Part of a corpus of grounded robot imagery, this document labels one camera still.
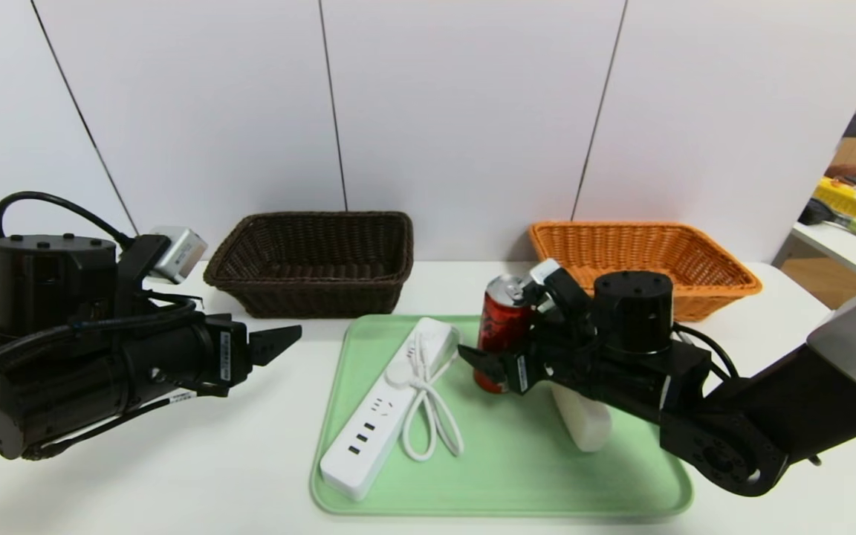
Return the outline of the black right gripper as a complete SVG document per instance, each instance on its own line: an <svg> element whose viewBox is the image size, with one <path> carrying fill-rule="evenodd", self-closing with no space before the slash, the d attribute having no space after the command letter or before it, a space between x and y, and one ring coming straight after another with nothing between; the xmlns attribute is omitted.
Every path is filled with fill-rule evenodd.
<svg viewBox="0 0 856 535"><path fill-rule="evenodd" d="M576 393L587 393L594 353L594 333L583 335L552 328L532 329L502 358L486 350L458 345L459 357L475 372L496 385L507 380L509 390L520 395L544 380Z"/></svg>

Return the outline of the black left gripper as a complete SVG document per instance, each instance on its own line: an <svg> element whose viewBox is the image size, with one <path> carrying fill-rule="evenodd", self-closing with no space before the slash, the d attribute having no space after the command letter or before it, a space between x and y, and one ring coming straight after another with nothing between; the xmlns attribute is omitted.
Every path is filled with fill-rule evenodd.
<svg viewBox="0 0 856 535"><path fill-rule="evenodd" d="M247 379L247 326L228 313L149 313L122 334L123 413L186 390L216 397ZM267 366L302 338L301 325L249 334L252 366Z"/></svg>

